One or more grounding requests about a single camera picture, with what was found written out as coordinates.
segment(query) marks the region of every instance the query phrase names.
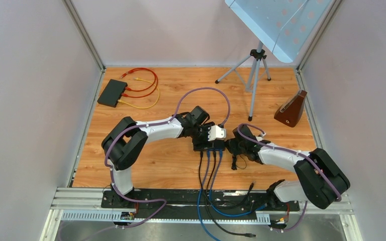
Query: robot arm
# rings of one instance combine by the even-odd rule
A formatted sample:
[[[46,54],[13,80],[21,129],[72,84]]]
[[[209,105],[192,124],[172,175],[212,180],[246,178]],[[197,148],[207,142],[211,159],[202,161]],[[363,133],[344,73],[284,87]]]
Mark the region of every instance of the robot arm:
[[[245,139],[238,133],[238,129],[234,129],[235,138],[226,141],[226,147],[233,154],[234,161],[237,155],[244,154],[251,161],[276,165],[297,174],[299,181],[279,180],[269,187],[267,191],[274,194],[276,201],[310,201],[318,208],[325,209],[336,200],[337,195],[329,184],[300,153],[315,162],[339,193],[342,194],[350,187],[347,177],[325,150],[316,148],[312,152],[302,152],[281,148],[264,140],[263,136],[255,137],[247,126],[242,126],[239,130],[243,135],[264,143],[265,146]]]
[[[118,190],[125,195],[133,189],[131,166],[146,143],[167,138],[191,137],[195,151],[209,148],[223,149],[226,130],[213,122],[206,123],[209,118],[209,114],[200,106],[196,106],[191,112],[177,114],[175,118],[168,117],[152,122],[135,122],[131,117],[123,118],[103,140],[102,148],[105,152],[109,150],[116,136],[129,127],[164,124],[132,129],[125,134],[130,138],[128,142],[119,138],[115,143],[109,154],[108,164],[112,166]]]

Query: wooden table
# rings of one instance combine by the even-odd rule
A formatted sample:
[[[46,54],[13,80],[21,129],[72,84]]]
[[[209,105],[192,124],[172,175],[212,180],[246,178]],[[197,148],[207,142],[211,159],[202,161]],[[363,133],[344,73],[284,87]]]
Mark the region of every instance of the wooden table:
[[[101,91],[110,79],[119,79],[130,68],[108,68]],[[135,121],[154,121],[171,116],[178,100],[189,90],[211,86],[227,94],[231,103],[230,118],[225,124],[227,138],[232,138],[232,130],[240,123],[248,122],[251,93],[244,91],[242,82],[236,74],[230,74],[221,83],[214,81],[228,68],[153,68],[159,76],[161,97],[158,104],[150,109],[135,109],[119,103],[116,108],[97,104],[77,167],[73,187],[105,187],[110,183],[109,169],[104,166],[104,151],[101,142],[113,127],[125,116]],[[239,73],[247,78],[250,68],[239,68]],[[298,91],[294,71],[290,68],[270,68],[272,81],[262,79],[257,88],[255,110],[252,124],[267,132],[266,139],[300,150],[313,150],[315,143],[306,113],[295,128],[290,128],[273,119],[274,113],[289,97]],[[131,88],[142,88],[149,84],[133,80],[140,77],[153,80],[146,71],[129,74],[124,78]],[[148,106],[157,97],[157,91],[146,98],[126,98],[130,103]],[[220,123],[227,114],[224,98],[212,90],[197,91],[189,95],[181,105],[180,111],[191,111],[201,106],[211,121]],[[137,188],[199,188],[199,153],[192,150],[191,138],[167,139],[147,144],[132,168],[132,181]],[[232,158],[228,151],[218,171],[214,189],[248,189],[255,181],[254,189],[266,189],[279,180],[296,180],[296,175],[276,166],[260,165],[246,159],[244,170],[231,170]],[[238,166],[244,167],[239,158]]]

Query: tripod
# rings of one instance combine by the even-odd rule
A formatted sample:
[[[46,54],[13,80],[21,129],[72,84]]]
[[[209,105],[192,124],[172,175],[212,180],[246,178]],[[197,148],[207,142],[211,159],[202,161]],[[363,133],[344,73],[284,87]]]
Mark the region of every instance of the tripod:
[[[257,91],[258,80],[261,79],[264,76],[264,74],[267,74],[267,80],[268,81],[271,80],[270,73],[269,73],[268,67],[267,67],[267,62],[265,61],[265,58],[267,57],[267,55],[264,55],[265,51],[262,49],[262,46],[263,46],[262,42],[259,41],[257,49],[251,50],[251,52],[249,53],[249,55],[247,57],[242,59],[233,68],[231,68],[229,71],[227,71],[227,73],[225,73],[223,76],[221,76],[219,79],[217,79],[215,81],[216,84],[220,83],[221,80],[223,80],[227,75],[229,75],[231,72],[234,71],[237,74],[237,76],[239,76],[240,80],[242,81],[243,85],[245,86],[245,91],[251,92],[251,81],[252,81],[252,77],[255,74],[254,86],[252,88],[251,109],[249,110],[248,121],[252,120],[252,114],[254,112],[255,94],[256,94],[256,91]],[[236,71],[236,68],[239,67],[241,64],[243,64],[250,57],[254,57],[255,60],[252,63],[251,72],[249,73],[248,83],[245,83],[245,81],[243,80],[242,76],[240,76],[240,74]],[[258,77],[258,75],[259,75],[259,68],[260,68],[260,62],[261,61],[264,64],[265,73],[263,73],[263,75]]]

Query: yellow cable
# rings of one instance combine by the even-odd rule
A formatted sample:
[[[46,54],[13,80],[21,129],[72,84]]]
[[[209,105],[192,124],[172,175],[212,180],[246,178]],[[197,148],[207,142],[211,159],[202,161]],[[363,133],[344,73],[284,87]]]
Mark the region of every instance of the yellow cable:
[[[153,82],[151,81],[148,81],[148,80],[145,80],[145,79],[140,79],[140,78],[134,78],[135,80],[140,80],[140,81],[145,81],[145,82],[149,82],[151,84],[153,84],[154,86],[156,86],[156,84],[154,84]],[[130,103],[127,103],[121,99],[118,99],[118,102],[119,103],[123,103],[123,104],[127,104],[131,107],[134,107],[134,108],[137,108],[137,109],[148,109],[148,108],[152,108],[153,106],[155,106],[157,104],[157,101],[159,100],[159,97],[160,97],[160,90],[159,90],[159,87],[156,86],[156,89],[157,89],[157,99],[156,101],[151,105],[151,106],[148,106],[148,107],[139,107],[139,106],[135,106],[133,104],[130,104]]]

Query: blue cable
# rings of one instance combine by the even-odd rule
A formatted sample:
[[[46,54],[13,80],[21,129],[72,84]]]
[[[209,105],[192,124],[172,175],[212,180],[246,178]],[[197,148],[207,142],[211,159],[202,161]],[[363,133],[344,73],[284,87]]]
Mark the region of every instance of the blue cable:
[[[223,151],[221,150],[218,150],[219,151],[219,154],[220,154],[220,160],[218,162],[218,166],[217,166],[217,169],[215,171],[215,174],[214,174],[214,177],[212,179],[212,183],[211,183],[211,187],[209,189],[209,199],[211,199],[211,193],[212,193],[212,186],[214,185],[214,181],[215,181],[215,178],[217,177],[217,173],[218,173],[218,169],[220,167],[220,164],[221,164],[221,160],[223,159]],[[223,213],[221,211],[219,211],[215,206],[212,205],[211,203],[211,206],[212,208],[219,214],[223,215],[223,216],[226,216],[226,217],[240,217],[240,216],[244,216],[244,215],[248,215],[248,214],[251,214],[253,211],[249,211],[249,212],[245,212],[245,213],[241,213],[241,214],[227,214],[227,213]],[[261,207],[257,208],[257,210],[261,210],[263,208],[265,208],[265,204],[262,205]]]
[[[208,151],[208,153],[207,153],[207,156],[208,156],[208,165],[207,165],[207,169],[206,169],[206,172],[205,172],[204,180],[203,180],[203,182],[202,182],[202,186],[205,184],[206,177],[207,177],[207,175],[208,175],[209,163],[210,163],[210,159],[211,159],[209,151]],[[206,227],[205,227],[205,225],[204,225],[204,222],[202,221],[201,210],[199,209],[199,204],[200,204],[200,202],[201,202],[202,191],[203,191],[203,189],[200,189],[200,191],[199,191],[199,196],[198,196],[198,204],[197,204],[197,208],[198,208],[198,216],[199,216],[199,220],[201,221],[201,226],[202,226],[202,228],[205,230],[205,232],[206,232],[211,238],[213,238],[215,241],[221,241],[221,240],[219,240],[218,238],[216,238],[215,236],[213,236],[213,235],[206,229]]]

